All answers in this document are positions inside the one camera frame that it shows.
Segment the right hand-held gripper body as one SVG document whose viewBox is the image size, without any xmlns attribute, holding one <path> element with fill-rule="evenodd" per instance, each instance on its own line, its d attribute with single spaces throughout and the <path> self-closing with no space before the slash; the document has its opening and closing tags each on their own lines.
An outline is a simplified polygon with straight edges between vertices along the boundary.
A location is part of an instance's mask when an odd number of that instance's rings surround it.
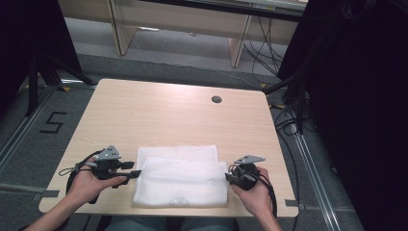
<svg viewBox="0 0 408 231">
<path fill-rule="evenodd" d="M 253 155 L 245 155 L 230 165 L 228 173 L 240 178 L 242 190 L 251 190 L 260 179 L 260 171 L 255 166 L 258 162 L 263 162 L 265 158 Z"/>
</svg>

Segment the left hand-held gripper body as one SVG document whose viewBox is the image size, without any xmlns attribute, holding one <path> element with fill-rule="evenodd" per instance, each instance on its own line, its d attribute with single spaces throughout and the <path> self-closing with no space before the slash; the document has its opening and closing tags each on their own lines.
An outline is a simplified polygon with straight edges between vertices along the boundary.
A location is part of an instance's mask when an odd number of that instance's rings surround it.
<svg viewBox="0 0 408 231">
<path fill-rule="evenodd" d="M 113 145 L 97 151 L 93 158 L 95 167 L 92 168 L 92 173 L 97 179 L 105 180 L 117 177 L 117 170 L 121 166 L 119 161 L 121 155 Z"/>
</svg>

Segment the white mesh laundry bag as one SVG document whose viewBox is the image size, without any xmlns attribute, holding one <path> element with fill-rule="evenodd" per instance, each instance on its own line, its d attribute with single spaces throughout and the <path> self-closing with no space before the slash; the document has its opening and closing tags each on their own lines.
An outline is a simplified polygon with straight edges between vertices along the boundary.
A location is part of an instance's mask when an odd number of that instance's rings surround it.
<svg viewBox="0 0 408 231">
<path fill-rule="evenodd" d="M 141 166 L 133 202 L 145 208 L 222 207 L 228 183 L 224 162 L 149 157 Z"/>
</svg>

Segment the person's right hand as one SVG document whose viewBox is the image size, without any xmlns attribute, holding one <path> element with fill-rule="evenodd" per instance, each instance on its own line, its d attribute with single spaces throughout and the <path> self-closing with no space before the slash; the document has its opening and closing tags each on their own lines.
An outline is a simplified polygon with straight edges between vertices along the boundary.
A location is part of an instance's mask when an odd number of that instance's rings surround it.
<svg viewBox="0 0 408 231">
<path fill-rule="evenodd" d="M 232 185 L 231 189 L 240 198 L 245 209 L 256 219 L 273 218 L 272 202 L 268 194 L 268 188 L 261 181 L 258 181 L 249 191 L 245 191 L 236 185 Z"/>
</svg>

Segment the person's left hand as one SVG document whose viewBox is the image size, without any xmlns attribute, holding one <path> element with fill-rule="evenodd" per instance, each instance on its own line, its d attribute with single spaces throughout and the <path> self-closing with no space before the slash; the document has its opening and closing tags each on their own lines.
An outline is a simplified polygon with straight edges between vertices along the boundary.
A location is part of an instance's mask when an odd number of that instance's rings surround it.
<svg viewBox="0 0 408 231">
<path fill-rule="evenodd" d="M 67 200 L 70 206 L 79 208 L 85 203 L 92 201 L 103 190 L 120 185 L 125 180 L 125 176 L 117 176 L 105 180 L 97 179 L 92 173 L 91 166 L 83 165 L 74 177 L 64 200 Z"/>
</svg>

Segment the person's right leg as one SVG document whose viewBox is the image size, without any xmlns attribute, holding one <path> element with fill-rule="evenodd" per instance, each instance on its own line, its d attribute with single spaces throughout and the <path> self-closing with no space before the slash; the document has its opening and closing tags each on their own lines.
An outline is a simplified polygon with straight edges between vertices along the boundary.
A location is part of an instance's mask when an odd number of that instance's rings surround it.
<svg viewBox="0 0 408 231">
<path fill-rule="evenodd" d="M 180 231 L 238 231 L 233 218 L 185 218 Z"/>
</svg>

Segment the person's leg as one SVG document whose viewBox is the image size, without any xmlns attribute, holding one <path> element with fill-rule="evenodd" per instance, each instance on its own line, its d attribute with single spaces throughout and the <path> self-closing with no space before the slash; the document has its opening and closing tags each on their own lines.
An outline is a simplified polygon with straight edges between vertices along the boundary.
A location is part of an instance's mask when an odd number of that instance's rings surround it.
<svg viewBox="0 0 408 231">
<path fill-rule="evenodd" d="M 114 217 L 104 231 L 166 231 L 166 218 Z"/>
<path fill-rule="evenodd" d="M 180 231 L 238 231 L 233 218 L 185 218 Z"/>
</svg>

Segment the white folded towel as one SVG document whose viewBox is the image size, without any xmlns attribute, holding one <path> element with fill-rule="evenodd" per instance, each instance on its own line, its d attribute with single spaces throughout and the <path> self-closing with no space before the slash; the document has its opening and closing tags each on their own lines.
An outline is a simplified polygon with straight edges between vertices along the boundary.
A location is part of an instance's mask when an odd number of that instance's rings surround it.
<svg viewBox="0 0 408 231">
<path fill-rule="evenodd" d="M 166 159 L 217 162 L 218 152 L 215 145 L 207 146 L 157 146 L 138 149 L 136 168 L 141 169 L 149 157 Z"/>
</svg>

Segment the person's left leg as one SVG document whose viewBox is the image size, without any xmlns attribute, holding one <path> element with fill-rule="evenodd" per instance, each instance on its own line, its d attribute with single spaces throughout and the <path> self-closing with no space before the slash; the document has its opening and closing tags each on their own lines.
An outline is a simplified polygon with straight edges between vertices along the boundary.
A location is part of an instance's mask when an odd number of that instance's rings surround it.
<svg viewBox="0 0 408 231">
<path fill-rule="evenodd" d="M 166 218 L 114 217 L 104 231 L 166 231 Z"/>
</svg>

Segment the black metal stand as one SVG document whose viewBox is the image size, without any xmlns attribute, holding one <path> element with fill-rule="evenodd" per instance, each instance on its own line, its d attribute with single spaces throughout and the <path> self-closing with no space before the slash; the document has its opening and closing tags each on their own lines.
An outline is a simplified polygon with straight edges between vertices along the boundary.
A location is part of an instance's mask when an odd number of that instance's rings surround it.
<svg viewBox="0 0 408 231">
<path fill-rule="evenodd" d="M 294 117 L 295 125 L 297 127 L 297 133 L 303 134 L 303 113 L 305 105 L 305 93 L 304 78 L 301 74 L 293 74 L 289 78 L 281 81 L 280 83 L 263 89 L 265 95 L 271 94 L 277 90 L 287 87 L 287 90 L 283 96 L 283 101 L 286 105 L 295 105 L 296 111 Z"/>
<path fill-rule="evenodd" d="M 29 101 L 26 116 L 31 116 L 38 107 L 38 74 L 40 74 L 47 86 L 56 87 L 62 81 L 57 73 L 58 69 L 66 71 L 88 86 L 96 85 L 95 81 L 84 75 L 80 70 L 76 70 L 49 54 L 37 52 L 29 61 Z"/>
</svg>

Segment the black curtain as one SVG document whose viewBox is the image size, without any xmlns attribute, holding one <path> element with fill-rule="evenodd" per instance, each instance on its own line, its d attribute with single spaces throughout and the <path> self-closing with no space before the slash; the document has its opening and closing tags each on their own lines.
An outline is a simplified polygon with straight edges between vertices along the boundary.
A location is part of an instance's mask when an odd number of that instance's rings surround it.
<svg viewBox="0 0 408 231">
<path fill-rule="evenodd" d="M 59 0 L 0 0 L 0 115 L 44 52 L 82 72 Z"/>
<path fill-rule="evenodd" d="M 408 231 L 408 0 L 309 0 L 279 76 L 294 74 L 337 7 L 305 81 L 314 121 L 365 231 Z"/>
</svg>

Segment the light wooden desk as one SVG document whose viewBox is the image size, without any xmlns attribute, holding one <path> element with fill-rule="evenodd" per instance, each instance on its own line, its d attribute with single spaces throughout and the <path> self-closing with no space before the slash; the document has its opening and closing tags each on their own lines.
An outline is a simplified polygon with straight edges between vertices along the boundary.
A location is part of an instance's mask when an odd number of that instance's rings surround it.
<svg viewBox="0 0 408 231">
<path fill-rule="evenodd" d="M 107 22 L 112 25 L 116 54 L 126 54 L 141 27 L 203 34 L 228 39 L 231 66 L 239 65 L 247 40 L 287 45 L 297 22 L 270 15 L 226 13 L 142 0 L 58 0 L 65 17 Z"/>
</svg>

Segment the metal floor rail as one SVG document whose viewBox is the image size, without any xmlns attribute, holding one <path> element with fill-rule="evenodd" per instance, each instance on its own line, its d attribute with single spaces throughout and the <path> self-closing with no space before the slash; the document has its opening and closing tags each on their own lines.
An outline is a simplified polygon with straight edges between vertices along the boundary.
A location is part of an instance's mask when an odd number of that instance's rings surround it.
<svg viewBox="0 0 408 231">
<path fill-rule="evenodd" d="M 317 167 L 312 158 L 309 146 L 305 140 L 302 133 L 301 120 L 295 115 L 292 109 L 286 112 L 289 119 L 294 120 L 292 125 L 292 130 L 294 132 L 294 138 L 296 145 L 299 149 L 301 159 L 306 168 L 307 174 L 309 176 L 312 188 L 315 192 L 322 216 L 326 223 L 328 231 L 341 231 L 339 220 L 337 214 L 332 206 L 332 203 L 328 197 L 328 194 L 321 182 Z"/>
<path fill-rule="evenodd" d="M 27 137 L 29 131 L 38 120 L 47 101 L 56 91 L 56 87 L 47 87 L 38 100 L 37 107 L 26 115 L 18 124 L 12 135 L 7 139 L 7 142 L 0 147 L 0 174 L 6 168 L 7 164 Z"/>
</svg>

